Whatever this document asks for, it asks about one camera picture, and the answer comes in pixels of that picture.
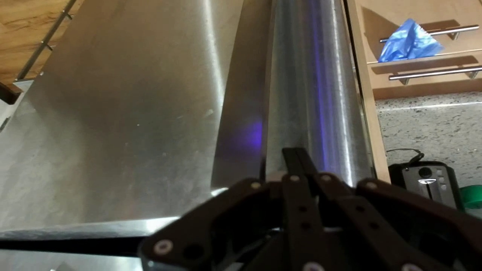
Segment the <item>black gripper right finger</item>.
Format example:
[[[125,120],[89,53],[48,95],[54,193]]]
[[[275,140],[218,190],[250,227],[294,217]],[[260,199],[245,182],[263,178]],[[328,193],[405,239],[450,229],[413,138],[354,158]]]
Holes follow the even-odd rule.
[[[321,271],[482,271],[480,220],[378,179],[354,188],[281,150],[291,262]]]

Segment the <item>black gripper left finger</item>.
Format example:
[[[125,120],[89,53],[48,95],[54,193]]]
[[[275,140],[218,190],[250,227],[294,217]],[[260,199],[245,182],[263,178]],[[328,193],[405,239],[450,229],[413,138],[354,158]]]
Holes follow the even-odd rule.
[[[144,238],[144,271],[301,271],[301,181],[244,179]]]

